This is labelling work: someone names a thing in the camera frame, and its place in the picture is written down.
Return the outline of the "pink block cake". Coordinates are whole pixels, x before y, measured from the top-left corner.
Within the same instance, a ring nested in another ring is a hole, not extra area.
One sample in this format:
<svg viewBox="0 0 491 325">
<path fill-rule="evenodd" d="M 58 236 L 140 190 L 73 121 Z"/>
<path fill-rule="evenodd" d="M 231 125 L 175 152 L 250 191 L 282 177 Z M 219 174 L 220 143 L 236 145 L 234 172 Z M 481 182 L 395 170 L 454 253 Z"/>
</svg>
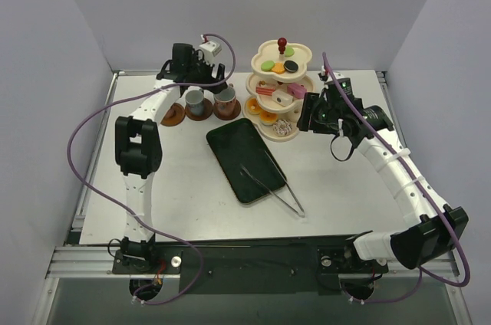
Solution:
<svg viewBox="0 0 491 325">
<path fill-rule="evenodd" d="M 290 83 L 287 85 L 287 93 L 293 96 L 295 99 L 303 100 L 308 90 L 298 83 Z"/>
</svg>

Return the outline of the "white block cake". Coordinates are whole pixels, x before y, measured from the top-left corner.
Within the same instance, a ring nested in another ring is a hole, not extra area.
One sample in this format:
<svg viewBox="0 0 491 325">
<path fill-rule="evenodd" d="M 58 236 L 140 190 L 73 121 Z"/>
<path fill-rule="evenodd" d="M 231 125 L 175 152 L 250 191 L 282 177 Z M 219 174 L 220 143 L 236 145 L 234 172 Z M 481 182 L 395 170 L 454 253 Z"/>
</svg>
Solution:
<svg viewBox="0 0 491 325">
<path fill-rule="evenodd" d="M 288 107 L 294 101 L 294 97 L 283 90 L 275 90 L 272 93 L 271 98 L 276 104 L 282 107 Z"/>
</svg>

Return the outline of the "pink mug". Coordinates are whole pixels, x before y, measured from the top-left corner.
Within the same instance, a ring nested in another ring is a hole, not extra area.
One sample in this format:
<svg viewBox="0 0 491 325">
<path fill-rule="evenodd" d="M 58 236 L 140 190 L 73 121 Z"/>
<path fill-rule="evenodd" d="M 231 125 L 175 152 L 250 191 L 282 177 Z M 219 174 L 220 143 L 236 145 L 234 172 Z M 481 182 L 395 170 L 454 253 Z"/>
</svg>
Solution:
<svg viewBox="0 0 491 325">
<path fill-rule="evenodd" d="M 236 106 L 236 90 L 232 84 L 214 96 L 214 106 L 219 116 L 230 117 Z"/>
</svg>

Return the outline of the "grey mug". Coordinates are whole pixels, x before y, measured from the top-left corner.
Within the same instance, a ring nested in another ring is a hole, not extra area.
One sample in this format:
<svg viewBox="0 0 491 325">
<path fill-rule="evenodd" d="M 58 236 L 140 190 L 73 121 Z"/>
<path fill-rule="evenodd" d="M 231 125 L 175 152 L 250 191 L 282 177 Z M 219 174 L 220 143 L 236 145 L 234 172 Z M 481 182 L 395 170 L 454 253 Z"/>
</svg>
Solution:
<svg viewBox="0 0 491 325">
<path fill-rule="evenodd" d="M 201 90 L 190 90 L 185 96 L 186 106 L 194 117 L 201 117 L 204 113 L 204 93 Z"/>
</svg>

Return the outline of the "brown coaster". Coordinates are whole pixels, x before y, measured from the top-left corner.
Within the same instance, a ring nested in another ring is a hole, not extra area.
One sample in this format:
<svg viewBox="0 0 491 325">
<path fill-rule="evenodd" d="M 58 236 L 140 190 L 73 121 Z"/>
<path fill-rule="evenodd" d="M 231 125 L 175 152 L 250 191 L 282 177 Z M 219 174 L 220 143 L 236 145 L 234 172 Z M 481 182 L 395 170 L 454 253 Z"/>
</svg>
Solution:
<svg viewBox="0 0 491 325">
<path fill-rule="evenodd" d="M 228 101 L 214 100 L 213 113 L 220 120 L 234 120 L 240 112 L 241 104 L 236 98 Z"/>
<path fill-rule="evenodd" d="M 179 103 L 174 103 L 167 111 L 160 124 L 163 126 L 177 126 L 184 120 L 185 116 L 186 114 L 183 106 Z"/>
<path fill-rule="evenodd" d="M 208 119 L 212 115 L 212 113 L 213 113 L 213 104 L 207 98 L 203 100 L 203 112 L 201 115 L 193 114 L 191 111 L 191 107 L 188 104 L 185 106 L 186 116 L 193 121 L 204 121 Z"/>
</svg>

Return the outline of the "dark chocolate macaron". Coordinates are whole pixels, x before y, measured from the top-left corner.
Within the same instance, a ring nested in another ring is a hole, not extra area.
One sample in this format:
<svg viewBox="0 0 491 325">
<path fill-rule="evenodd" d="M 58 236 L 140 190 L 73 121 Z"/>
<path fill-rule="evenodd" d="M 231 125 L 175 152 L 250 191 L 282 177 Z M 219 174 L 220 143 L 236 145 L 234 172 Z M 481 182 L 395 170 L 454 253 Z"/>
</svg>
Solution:
<svg viewBox="0 0 491 325">
<path fill-rule="evenodd" d="M 296 73 L 299 69 L 298 64 L 295 61 L 285 61 L 283 63 L 284 69 L 289 73 Z"/>
</svg>

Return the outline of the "sprinkled white donut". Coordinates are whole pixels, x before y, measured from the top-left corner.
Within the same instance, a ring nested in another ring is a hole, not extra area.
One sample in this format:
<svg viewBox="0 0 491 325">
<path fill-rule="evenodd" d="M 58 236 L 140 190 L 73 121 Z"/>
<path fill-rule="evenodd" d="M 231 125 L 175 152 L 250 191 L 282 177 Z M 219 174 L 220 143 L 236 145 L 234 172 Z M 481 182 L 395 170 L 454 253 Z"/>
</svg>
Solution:
<svg viewBox="0 0 491 325">
<path fill-rule="evenodd" d="M 286 137 L 292 133 L 293 128 L 288 120 L 278 119 L 273 123 L 272 130 L 277 137 Z"/>
</svg>

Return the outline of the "brown coaster front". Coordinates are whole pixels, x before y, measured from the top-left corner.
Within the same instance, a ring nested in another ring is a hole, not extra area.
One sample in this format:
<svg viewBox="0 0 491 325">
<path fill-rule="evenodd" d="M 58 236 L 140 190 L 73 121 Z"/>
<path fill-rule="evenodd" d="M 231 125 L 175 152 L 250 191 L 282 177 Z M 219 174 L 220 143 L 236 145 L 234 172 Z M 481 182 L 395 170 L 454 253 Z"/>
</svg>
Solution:
<svg viewBox="0 0 491 325">
<path fill-rule="evenodd" d="M 213 113 L 220 120 L 234 120 L 240 112 L 241 104 L 236 98 L 228 101 L 214 100 Z"/>
</svg>

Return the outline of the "pink strawberry cake slice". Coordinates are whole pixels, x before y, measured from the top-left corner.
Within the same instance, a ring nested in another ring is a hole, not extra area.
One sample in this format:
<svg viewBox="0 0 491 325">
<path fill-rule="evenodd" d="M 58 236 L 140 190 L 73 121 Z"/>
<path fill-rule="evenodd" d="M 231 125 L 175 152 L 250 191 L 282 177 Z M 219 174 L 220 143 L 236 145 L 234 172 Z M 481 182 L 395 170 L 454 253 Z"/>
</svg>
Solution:
<svg viewBox="0 0 491 325">
<path fill-rule="evenodd" d="M 258 95 L 270 97 L 277 90 L 275 84 L 266 83 L 265 81 L 259 81 L 255 86 L 255 92 Z"/>
</svg>

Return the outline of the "green macaron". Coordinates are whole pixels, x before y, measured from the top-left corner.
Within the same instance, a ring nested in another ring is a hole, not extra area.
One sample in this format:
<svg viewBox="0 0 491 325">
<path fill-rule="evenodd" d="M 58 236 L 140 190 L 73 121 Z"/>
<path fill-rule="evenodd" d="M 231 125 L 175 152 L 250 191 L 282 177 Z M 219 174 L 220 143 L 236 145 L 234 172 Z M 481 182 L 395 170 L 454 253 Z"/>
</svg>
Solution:
<svg viewBox="0 0 491 325">
<path fill-rule="evenodd" d="M 264 61 L 263 63 L 261 63 L 260 69 L 262 71 L 270 71 L 274 66 L 274 61 Z"/>
<path fill-rule="evenodd" d="M 285 57 L 291 57 L 295 53 L 295 49 L 292 47 L 287 47 L 284 52 Z"/>
</svg>

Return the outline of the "orange white blue donut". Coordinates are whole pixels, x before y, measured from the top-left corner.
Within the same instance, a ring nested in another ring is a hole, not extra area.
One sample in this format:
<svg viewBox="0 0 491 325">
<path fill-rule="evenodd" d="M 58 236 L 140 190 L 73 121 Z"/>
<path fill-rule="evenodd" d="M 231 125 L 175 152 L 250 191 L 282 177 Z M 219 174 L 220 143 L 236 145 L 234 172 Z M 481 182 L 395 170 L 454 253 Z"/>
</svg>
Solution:
<svg viewBox="0 0 491 325">
<path fill-rule="evenodd" d="M 264 126 L 272 126 L 278 120 L 276 113 L 270 113 L 266 110 L 262 110 L 259 114 L 259 121 Z"/>
</svg>

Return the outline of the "orange glazed donut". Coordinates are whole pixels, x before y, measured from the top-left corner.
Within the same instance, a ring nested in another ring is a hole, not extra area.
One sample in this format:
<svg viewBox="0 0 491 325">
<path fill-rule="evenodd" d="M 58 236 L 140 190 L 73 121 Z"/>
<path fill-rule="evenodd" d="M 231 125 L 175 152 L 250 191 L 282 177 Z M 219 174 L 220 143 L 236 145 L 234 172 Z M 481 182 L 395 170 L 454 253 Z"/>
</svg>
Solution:
<svg viewBox="0 0 491 325">
<path fill-rule="evenodd" d="M 259 115 L 262 112 L 262 108 L 259 106 L 257 99 L 254 97 L 247 100 L 246 110 L 251 115 Z"/>
</svg>

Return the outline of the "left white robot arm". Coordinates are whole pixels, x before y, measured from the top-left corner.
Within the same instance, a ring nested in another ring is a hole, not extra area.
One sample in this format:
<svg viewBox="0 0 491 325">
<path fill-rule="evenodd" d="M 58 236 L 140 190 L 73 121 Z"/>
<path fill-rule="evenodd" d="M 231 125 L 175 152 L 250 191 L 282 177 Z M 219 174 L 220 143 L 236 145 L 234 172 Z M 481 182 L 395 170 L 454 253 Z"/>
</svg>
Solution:
<svg viewBox="0 0 491 325">
<path fill-rule="evenodd" d="M 158 126 L 172 105 L 190 86 L 217 94 L 226 87 L 225 65 L 215 70 L 221 45 L 205 39 L 194 48 L 175 43 L 172 57 L 156 75 L 153 93 L 127 117 L 115 122 L 115 161 L 124 176 L 127 213 L 121 253 L 141 273 L 151 272 L 158 262 L 151 218 L 152 184 L 163 158 Z"/>
</svg>

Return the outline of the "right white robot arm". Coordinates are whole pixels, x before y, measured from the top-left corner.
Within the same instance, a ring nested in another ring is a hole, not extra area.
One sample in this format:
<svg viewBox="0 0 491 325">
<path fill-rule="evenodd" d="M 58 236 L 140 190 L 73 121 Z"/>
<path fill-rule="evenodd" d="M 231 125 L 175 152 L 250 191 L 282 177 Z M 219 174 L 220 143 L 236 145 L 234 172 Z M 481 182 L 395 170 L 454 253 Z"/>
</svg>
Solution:
<svg viewBox="0 0 491 325">
<path fill-rule="evenodd" d="M 356 115 L 334 89 L 308 92 L 303 101 L 298 128 L 301 131 L 343 135 L 382 178 L 403 216 L 406 230 L 366 233 L 342 252 L 346 268 L 359 271 L 370 260 L 398 260 L 408 269 L 417 268 L 454 249 L 453 235 L 460 237 L 469 217 L 461 207 L 452 208 L 432 190 L 402 147 L 388 115 L 379 106 L 364 107 L 350 96 Z"/>
</svg>

